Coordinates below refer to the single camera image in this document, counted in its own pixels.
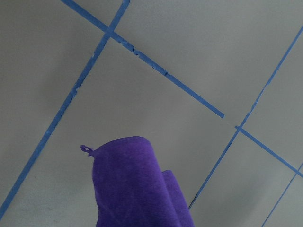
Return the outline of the purple towel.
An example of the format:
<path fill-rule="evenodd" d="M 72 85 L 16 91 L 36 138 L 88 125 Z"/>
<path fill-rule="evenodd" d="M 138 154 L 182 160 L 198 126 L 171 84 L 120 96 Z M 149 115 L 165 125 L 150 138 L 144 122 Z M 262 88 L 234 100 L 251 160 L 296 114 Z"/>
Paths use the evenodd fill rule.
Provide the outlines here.
<path fill-rule="evenodd" d="M 160 169 L 146 138 L 120 138 L 98 149 L 83 145 L 81 150 L 94 158 L 98 227 L 194 225 L 173 172 Z"/>

